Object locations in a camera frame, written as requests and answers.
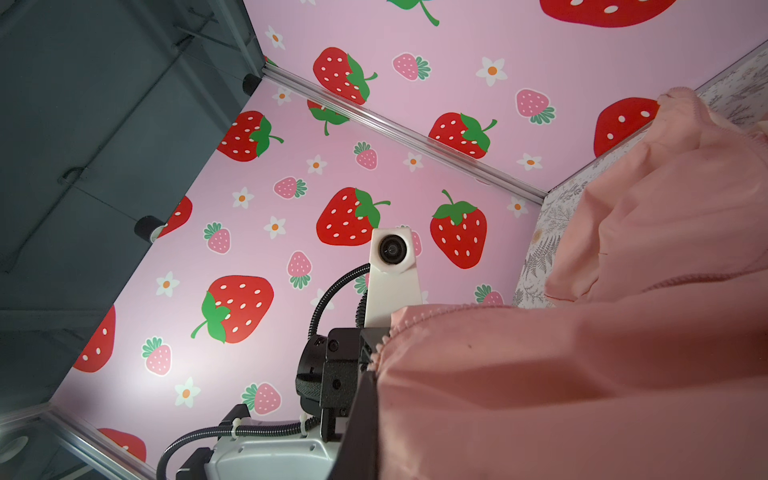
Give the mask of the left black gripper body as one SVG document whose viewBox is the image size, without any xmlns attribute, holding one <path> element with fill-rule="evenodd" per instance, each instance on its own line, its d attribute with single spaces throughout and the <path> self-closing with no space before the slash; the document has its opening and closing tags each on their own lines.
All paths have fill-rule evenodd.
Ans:
<svg viewBox="0 0 768 480">
<path fill-rule="evenodd" d="M 336 328 L 307 340 L 295 386 L 302 410 L 319 419 L 323 441 L 341 439 L 336 421 L 350 415 L 359 377 L 388 333 L 385 328 Z"/>
</svg>

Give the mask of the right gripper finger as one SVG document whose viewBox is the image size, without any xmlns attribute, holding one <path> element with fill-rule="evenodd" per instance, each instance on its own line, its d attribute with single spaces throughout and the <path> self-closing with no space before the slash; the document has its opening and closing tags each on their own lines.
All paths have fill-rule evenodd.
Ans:
<svg viewBox="0 0 768 480">
<path fill-rule="evenodd" d="M 379 400 L 376 375 L 362 374 L 329 480 L 379 478 Z"/>
</svg>

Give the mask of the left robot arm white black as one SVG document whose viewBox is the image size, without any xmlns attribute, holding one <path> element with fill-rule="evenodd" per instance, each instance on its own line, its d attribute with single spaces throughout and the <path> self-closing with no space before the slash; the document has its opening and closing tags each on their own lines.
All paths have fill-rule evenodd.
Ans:
<svg viewBox="0 0 768 480">
<path fill-rule="evenodd" d="M 215 427 L 174 441 L 158 463 L 166 476 L 182 447 L 212 439 L 177 470 L 178 479 L 376 479 L 379 408 L 369 366 L 386 328 L 336 328 L 309 338 L 296 375 L 303 417 L 261 422 L 236 405 Z"/>
</svg>

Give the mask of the pink hooded jacket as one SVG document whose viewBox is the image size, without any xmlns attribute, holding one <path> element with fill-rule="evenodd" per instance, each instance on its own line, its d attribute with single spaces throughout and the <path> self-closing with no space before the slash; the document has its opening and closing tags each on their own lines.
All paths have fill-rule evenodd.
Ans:
<svg viewBox="0 0 768 480">
<path fill-rule="evenodd" d="M 383 479 L 763 479 L 767 125 L 692 91 L 585 189 L 551 306 L 397 313 Z"/>
</svg>

